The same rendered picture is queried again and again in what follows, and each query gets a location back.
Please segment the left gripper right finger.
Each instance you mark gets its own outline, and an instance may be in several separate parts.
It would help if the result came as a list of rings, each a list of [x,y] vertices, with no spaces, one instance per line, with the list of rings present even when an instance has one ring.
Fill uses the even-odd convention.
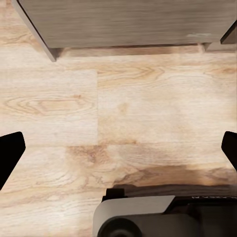
[[[221,149],[237,171],[237,133],[226,131]]]

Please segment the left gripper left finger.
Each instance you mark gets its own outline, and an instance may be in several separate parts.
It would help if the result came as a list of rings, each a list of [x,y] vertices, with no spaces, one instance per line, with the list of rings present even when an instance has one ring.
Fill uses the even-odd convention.
[[[21,131],[0,137],[0,191],[26,149]]]

